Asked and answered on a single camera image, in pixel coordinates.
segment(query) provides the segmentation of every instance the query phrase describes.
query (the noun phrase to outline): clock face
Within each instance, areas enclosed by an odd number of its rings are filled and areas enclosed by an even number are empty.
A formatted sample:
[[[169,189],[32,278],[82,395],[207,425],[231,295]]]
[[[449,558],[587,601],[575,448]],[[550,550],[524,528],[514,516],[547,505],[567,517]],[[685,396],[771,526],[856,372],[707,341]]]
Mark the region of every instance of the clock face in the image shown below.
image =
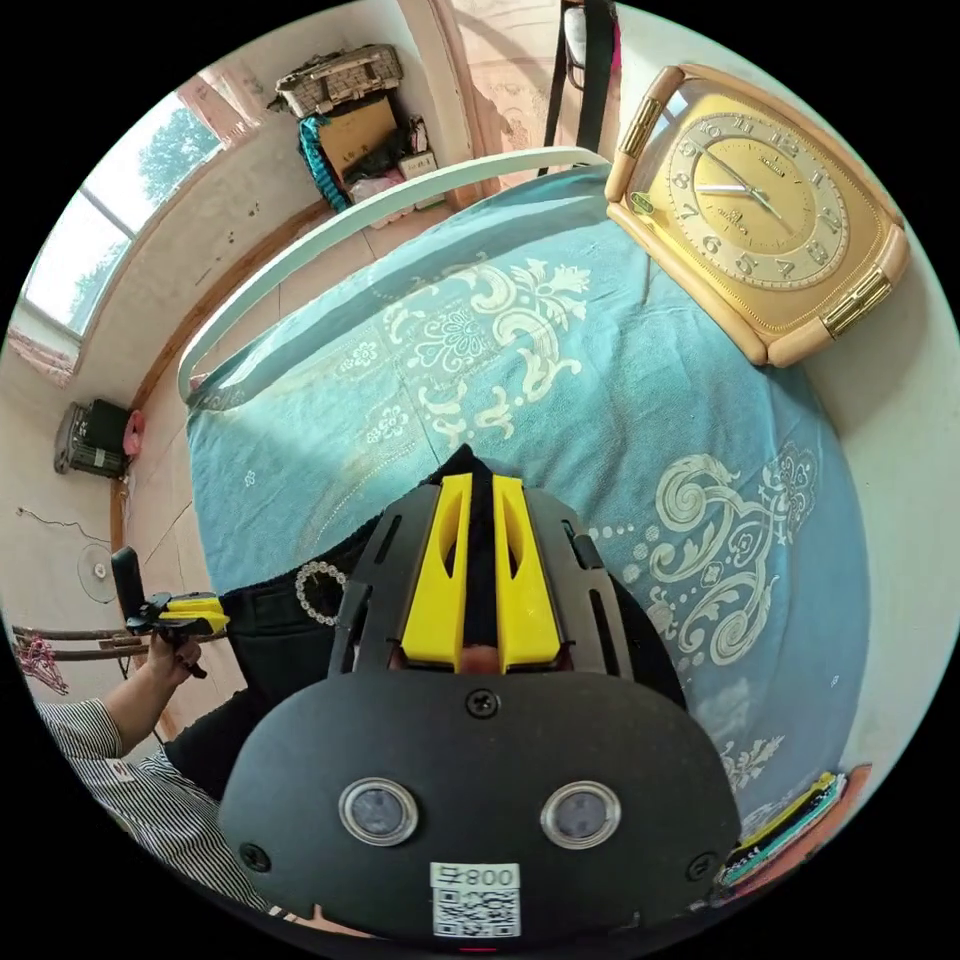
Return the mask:
[[[823,164],[770,120],[700,117],[665,164],[676,221],[701,256],[742,283],[790,290],[840,264],[847,210]]]

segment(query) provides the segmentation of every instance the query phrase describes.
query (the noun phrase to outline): screw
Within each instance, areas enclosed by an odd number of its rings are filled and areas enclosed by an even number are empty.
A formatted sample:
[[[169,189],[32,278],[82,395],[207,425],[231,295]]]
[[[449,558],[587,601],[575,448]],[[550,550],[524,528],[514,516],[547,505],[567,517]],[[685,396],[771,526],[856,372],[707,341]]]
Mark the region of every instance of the screw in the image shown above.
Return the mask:
[[[474,690],[467,696],[467,713],[477,720],[487,720],[500,709],[500,701],[491,690]]]
[[[240,859],[255,873],[267,873],[270,870],[270,858],[256,844],[240,844]]]
[[[687,867],[687,879],[691,883],[697,883],[702,880],[708,871],[712,870],[717,864],[717,855],[715,853],[701,853],[699,857],[694,857]]]

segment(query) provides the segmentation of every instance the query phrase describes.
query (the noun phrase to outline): white fan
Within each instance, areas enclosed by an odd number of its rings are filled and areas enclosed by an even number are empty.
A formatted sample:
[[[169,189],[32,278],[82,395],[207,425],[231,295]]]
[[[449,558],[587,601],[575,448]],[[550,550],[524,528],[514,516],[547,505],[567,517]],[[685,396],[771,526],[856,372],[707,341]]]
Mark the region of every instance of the white fan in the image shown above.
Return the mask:
[[[116,599],[117,588],[113,582],[110,551],[98,543],[87,544],[77,560],[77,576],[87,596],[97,603],[110,603]]]

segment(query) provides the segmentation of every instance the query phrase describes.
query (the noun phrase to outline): yellow plastic part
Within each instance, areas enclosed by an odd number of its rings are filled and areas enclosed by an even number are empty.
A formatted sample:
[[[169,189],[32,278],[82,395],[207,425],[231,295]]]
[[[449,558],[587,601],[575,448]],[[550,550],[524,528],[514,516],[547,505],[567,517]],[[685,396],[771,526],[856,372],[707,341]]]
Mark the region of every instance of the yellow plastic part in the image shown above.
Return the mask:
[[[196,597],[174,597],[167,609],[160,614],[161,620],[206,620],[211,633],[219,633],[230,622],[223,612],[220,600],[213,593],[202,593]]]
[[[401,647],[415,663],[441,663],[460,672],[463,616],[467,607],[467,536],[473,477],[444,477],[420,567],[420,577],[403,630]],[[458,544],[453,569],[446,559]]]
[[[560,635],[522,481],[494,476],[493,528],[500,672],[552,663],[560,653]],[[514,574],[511,553],[517,567]]]

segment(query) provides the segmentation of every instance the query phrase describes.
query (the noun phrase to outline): gold clock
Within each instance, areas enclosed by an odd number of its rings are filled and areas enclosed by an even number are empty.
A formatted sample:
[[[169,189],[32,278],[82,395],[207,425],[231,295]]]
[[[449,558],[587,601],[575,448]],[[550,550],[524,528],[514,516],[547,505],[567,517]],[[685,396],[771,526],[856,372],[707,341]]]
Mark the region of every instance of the gold clock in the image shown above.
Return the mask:
[[[661,71],[605,194],[610,217],[757,365],[832,343],[910,256],[902,218],[849,151],[709,67]]]

